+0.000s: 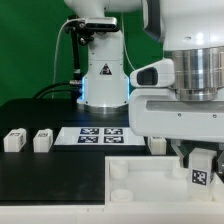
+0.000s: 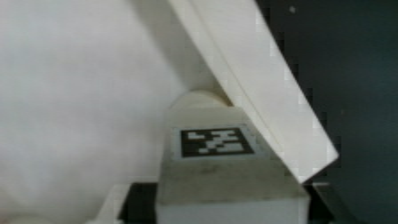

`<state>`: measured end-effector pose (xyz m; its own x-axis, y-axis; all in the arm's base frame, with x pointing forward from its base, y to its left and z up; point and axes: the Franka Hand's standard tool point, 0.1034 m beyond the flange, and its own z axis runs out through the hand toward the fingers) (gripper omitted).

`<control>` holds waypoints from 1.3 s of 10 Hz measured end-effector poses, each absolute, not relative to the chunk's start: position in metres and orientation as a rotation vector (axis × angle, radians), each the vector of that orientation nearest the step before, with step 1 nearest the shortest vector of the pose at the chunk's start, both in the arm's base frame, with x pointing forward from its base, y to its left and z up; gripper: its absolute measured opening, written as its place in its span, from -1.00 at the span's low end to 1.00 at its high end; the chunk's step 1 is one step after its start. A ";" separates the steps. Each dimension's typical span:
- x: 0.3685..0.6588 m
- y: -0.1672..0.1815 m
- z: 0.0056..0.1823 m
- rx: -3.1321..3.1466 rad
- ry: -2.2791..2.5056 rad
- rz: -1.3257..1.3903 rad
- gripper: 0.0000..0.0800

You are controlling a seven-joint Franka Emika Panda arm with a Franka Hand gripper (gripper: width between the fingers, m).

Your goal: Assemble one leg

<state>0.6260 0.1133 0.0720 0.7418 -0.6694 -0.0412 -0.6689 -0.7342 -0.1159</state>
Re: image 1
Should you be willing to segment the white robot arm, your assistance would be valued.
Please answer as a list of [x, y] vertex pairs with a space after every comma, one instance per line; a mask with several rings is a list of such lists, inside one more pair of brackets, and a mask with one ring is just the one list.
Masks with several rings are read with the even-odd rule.
[[224, 143], [224, 0], [64, 0], [85, 23], [142, 11], [162, 57], [134, 70], [129, 125], [139, 136]]

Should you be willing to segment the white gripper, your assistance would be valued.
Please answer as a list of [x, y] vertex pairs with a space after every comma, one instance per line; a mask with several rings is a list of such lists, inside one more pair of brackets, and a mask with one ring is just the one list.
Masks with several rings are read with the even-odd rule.
[[224, 143], [224, 97], [219, 92], [219, 99], [213, 101], [183, 102], [168, 88], [135, 89], [129, 125], [138, 136], [172, 139], [171, 147], [183, 167], [188, 151], [181, 140]]

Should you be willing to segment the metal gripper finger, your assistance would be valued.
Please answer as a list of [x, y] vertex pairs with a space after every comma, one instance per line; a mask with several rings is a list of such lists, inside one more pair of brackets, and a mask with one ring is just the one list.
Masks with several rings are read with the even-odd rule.
[[224, 173], [224, 143], [218, 143], [217, 147], [217, 171], [220, 174]]

